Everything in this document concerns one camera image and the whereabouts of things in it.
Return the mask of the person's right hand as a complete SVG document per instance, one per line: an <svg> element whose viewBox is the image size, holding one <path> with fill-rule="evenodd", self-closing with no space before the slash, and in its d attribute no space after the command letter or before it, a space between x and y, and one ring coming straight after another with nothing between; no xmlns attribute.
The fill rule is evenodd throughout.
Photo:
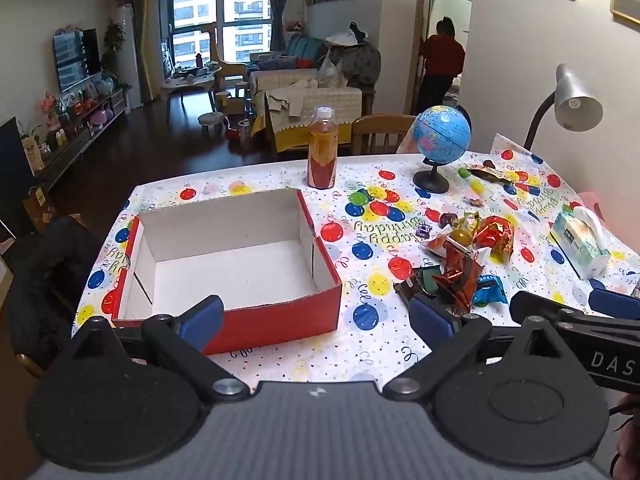
<svg viewBox="0 0 640 480"><path fill-rule="evenodd" d="M639 478L639 397L625 394L618 402L623 408L616 408L629 416L618 430L616 459L610 467L610 474L617 480Z"/></svg>

